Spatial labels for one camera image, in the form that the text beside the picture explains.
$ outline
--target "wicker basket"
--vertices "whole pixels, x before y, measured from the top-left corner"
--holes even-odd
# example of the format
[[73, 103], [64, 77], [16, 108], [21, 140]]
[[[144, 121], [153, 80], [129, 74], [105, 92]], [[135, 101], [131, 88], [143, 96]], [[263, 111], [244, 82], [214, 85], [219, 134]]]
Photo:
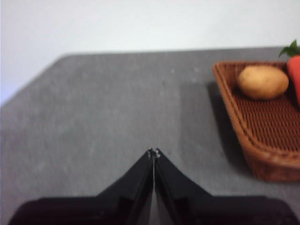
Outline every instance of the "wicker basket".
[[253, 174], [262, 180], [300, 180], [300, 107], [293, 85], [277, 99], [254, 101], [236, 87], [236, 77], [248, 65], [283, 62], [223, 61], [213, 66], [232, 126]]

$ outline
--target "carrot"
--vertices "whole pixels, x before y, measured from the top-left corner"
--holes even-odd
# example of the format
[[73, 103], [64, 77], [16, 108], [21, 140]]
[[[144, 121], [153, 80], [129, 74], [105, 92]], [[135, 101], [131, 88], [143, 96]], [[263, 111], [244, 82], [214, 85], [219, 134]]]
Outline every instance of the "carrot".
[[285, 47], [279, 56], [283, 53], [291, 57], [287, 62], [287, 70], [294, 83], [298, 105], [300, 106], [300, 47], [297, 46], [297, 41], [294, 40], [290, 46]]

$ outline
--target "green carrot top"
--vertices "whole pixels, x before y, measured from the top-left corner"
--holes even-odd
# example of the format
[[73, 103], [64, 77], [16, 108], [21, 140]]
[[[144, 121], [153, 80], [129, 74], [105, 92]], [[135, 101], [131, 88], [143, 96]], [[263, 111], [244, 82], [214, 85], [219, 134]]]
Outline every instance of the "green carrot top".
[[281, 56], [281, 54], [286, 53], [288, 56], [293, 57], [295, 55], [300, 55], [300, 47], [297, 46], [297, 40], [294, 40], [290, 46], [284, 47], [280, 54], [279, 57]]

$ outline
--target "basket rim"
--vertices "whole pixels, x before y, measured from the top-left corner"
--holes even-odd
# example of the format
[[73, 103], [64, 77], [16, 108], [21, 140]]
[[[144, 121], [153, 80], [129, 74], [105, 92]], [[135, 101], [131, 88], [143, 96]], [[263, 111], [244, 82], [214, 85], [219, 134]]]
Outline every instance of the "basket rim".
[[221, 92], [222, 99], [225, 103], [227, 112], [231, 119], [231, 123], [238, 140], [247, 154], [271, 164], [292, 166], [300, 168], [300, 151], [286, 151], [281, 148], [274, 148], [257, 140], [255, 135], [247, 128], [246, 121], [243, 119], [236, 101], [233, 99], [231, 91], [229, 90], [224, 77], [221, 74], [221, 66], [232, 64], [269, 64], [271, 65], [285, 65], [283, 61], [261, 61], [261, 60], [235, 60], [235, 61], [218, 61], [213, 65], [213, 72], [216, 77], [216, 81]]

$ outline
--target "gray table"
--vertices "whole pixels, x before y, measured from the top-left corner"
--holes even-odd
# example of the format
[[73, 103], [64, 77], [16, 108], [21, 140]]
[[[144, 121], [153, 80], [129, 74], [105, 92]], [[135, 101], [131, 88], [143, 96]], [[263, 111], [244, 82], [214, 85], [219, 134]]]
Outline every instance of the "gray table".
[[218, 60], [277, 60], [279, 51], [60, 58], [1, 108], [1, 224], [28, 200], [97, 195], [148, 147], [213, 195], [280, 198], [300, 218], [300, 183], [251, 175], [211, 70]]

